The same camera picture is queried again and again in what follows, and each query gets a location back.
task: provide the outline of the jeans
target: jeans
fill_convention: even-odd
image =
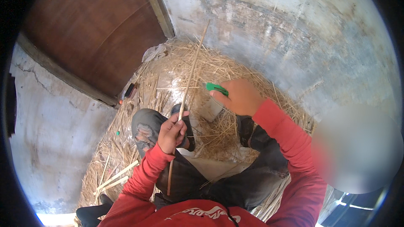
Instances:
[[[98,218],[106,215],[111,207],[109,204],[82,207],[76,210],[76,215],[83,227],[96,227],[101,222]]]
[[[152,109],[141,109],[132,120],[132,133],[140,156],[152,148],[158,139],[161,124],[167,118]],[[254,141],[251,147],[260,152],[255,161],[239,174],[214,183],[209,181],[177,150],[173,162],[171,193],[167,196],[169,165],[160,173],[156,187],[157,209],[189,199],[210,199],[225,207],[239,206],[251,211],[276,189],[287,174],[288,161],[279,144],[265,133],[265,142]]]

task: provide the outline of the cracked wall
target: cracked wall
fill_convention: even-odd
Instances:
[[[49,73],[17,44],[10,73],[17,90],[10,143],[23,190],[37,213],[73,213],[96,144],[116,112]]]
[[[179,38],[257,69],[320,121],[366,103],[401,123],[395,51],[372,0],[164,0]]]

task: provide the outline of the straw pile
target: straw pile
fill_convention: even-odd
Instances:
[[[129,81],[138,84],[137,95],[133,100],[124,100],[116,118],[100,141],[83,179],[80,206],[94,204],[93,192],[101,183],[100,178],[109,155],[111,160],[107,164],[104,181],[108,175],[116,174],[134,160],[140,161],[130,128],[133,114],[140,108],[151,108],[168,117],[171,107],[182,101],[198,43],[170,40],[165,44],[168,55],[157,61],[143,63]],[[224,109],[212,123],[199,115],[202,106],[211,98],[202,83],[219,84],[237,78],[249,80],[263,97],[271,98],[307,133],[312,132],[314,120],[261,73],[246,68],[216,50],[202,46],[186,101],[191,112],[190,119],[196,141],[195,157],[252,163],[258,156],[257,151],[240,147],[234,113]],[[283,189],[289,182],[290,177],[287,176],[279,189],[255,210],[255,215],[266,220],[274,214],[279,208]],[[118,185],[107,190],[106,194],[116,199],[121,189],[122,185]]]

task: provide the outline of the left hand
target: left hand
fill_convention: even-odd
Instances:
[[[184,111],[183,117],[188,116],[189,111]],[[161,125],[157,144],[166,154],[172,154],[177,145],[184,139],[187,126],[183,120],[178,121],[179,113],[172,115]]]

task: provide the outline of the brown door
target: brown door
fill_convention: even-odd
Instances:
[[[144,52],[166,39],[148,0],[36,0],[23,31],[109,97],[123,90]]]

